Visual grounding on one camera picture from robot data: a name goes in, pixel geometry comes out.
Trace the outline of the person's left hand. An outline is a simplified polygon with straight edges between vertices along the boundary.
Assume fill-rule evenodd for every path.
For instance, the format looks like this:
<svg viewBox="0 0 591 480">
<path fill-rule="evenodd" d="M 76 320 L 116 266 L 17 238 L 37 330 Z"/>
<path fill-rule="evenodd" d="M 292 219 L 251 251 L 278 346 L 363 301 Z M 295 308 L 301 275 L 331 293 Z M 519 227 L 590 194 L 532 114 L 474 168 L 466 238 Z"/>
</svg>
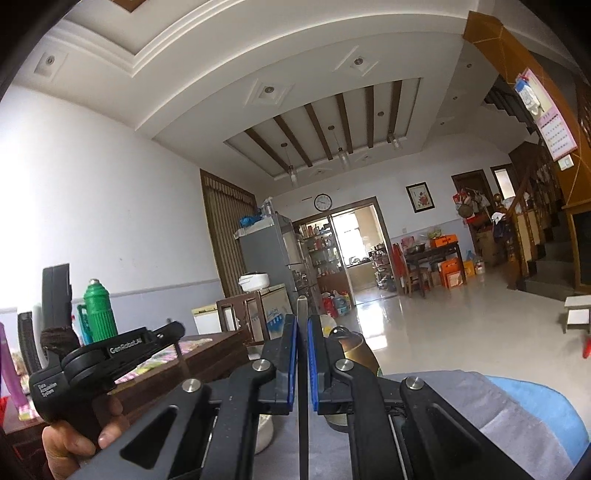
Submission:
<svg viewBox="0 0 591 480">
<path fill-rule="evenodd" d="M 106 409 L 110 418 L 96 440 L 84 437 L 67 421 L 59 421 L 44 428 L 42 444 L 48 469 L 54 479 L 67 479 L 79 469 L 79 458 L 94 456 L 97 448 L 107 448 L 129 428 L 129 422 L 123 415 L 123 406 L 116 397 L 108 397 Z"/>
</svg>

